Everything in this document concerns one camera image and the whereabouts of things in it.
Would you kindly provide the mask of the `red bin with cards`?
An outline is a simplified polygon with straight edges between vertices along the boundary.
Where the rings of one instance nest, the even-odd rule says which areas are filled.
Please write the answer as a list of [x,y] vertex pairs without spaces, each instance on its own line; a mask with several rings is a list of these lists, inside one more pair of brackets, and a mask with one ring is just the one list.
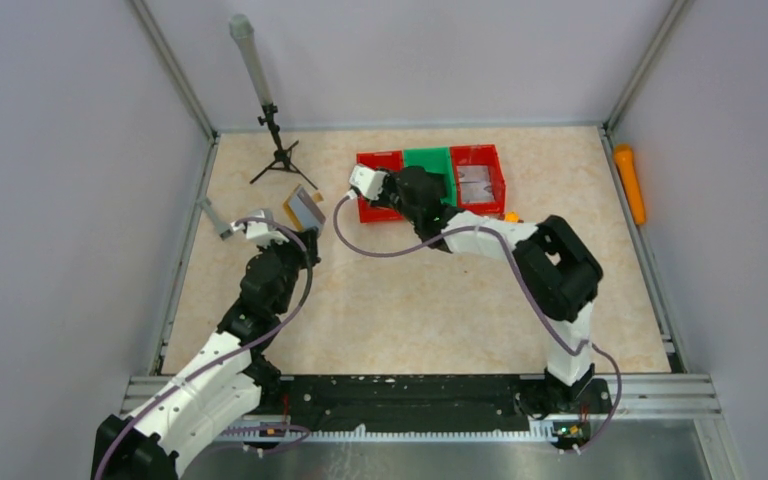
[[455,174],[456,205],[479,215],[503,216],[506,182],[496,146],[451,146],[449,153]]

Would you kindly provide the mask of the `black tripod with grey tube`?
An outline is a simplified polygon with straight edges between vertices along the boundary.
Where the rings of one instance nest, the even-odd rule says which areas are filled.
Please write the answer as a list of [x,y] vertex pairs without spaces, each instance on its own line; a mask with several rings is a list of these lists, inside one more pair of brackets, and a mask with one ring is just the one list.
[[281,128],[275,119],[278,107],[267,82],[257,49],[255,30],[249,17],[245,14],[234,14],[229,20],[229,34],[239,50],[261,108],[258,123],[268,129],[275,146],[273,160],[250,180],[250,184],[256,183],[267,172],[277,171],[299,175],[316,190],[317,185],[293,163],[293,151],[299,142],[285,146],[281,138]]

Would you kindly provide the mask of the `orange flashlight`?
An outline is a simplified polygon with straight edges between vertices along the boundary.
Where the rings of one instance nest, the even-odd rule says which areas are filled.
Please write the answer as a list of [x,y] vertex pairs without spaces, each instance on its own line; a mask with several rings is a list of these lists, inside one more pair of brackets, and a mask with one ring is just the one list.
[[634,224],[643,225],[647,220],[647,215],[632,148],[628,144],[616,146],[613,160],[622,182]]

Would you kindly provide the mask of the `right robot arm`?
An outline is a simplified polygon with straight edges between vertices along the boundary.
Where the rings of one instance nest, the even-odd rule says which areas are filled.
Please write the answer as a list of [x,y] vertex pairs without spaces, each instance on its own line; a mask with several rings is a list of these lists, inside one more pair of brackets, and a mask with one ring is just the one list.
[[552,339],[547,384],[568,400],[581,395],[594,375],[592,314],[604,273],[564,218],[517,223],[449,205],[437,175],[421,167],[375,169],[363,195],[396,211],[429,248],[507,262]]

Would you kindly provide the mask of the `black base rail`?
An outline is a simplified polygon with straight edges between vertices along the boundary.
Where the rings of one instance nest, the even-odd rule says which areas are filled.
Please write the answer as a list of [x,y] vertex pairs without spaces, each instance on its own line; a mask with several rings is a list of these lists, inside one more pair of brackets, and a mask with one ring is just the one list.
[[611,408],[603,379],[572,395],[533,375],[296,375],[249,415],[314,433],[524,433],[555,415],[581,420]]

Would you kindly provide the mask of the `silver VIP cards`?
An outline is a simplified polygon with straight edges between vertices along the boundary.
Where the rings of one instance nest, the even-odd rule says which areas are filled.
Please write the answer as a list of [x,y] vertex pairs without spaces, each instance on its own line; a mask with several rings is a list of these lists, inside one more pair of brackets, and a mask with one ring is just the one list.
[[462,165],[457,168],[457,174],[463,204],[483,204],[495,200],[488,166]]

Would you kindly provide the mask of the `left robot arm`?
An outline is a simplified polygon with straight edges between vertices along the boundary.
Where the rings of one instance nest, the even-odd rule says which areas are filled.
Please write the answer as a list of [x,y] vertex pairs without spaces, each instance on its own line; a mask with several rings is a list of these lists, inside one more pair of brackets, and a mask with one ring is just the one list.
[[320,230],[294,231],[253,217],[234,226],[258,249],[238,297],[205,345],[151,399],[101,423],[91,478],[181,478],[226,427],[257,409],[279,383],[279,371],[262,352],[299,312],[289,304],[300,274],[319,261]]

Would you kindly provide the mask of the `green plastic bin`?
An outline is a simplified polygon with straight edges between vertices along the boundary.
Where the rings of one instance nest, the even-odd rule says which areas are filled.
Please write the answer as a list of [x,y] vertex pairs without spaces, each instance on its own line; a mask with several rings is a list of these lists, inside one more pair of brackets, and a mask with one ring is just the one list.
[[457,205],[457,181],[449,147],[405,149],[403,166],[422,167],[426,172],[435,175],[438,183],[444,186],[443,202]]

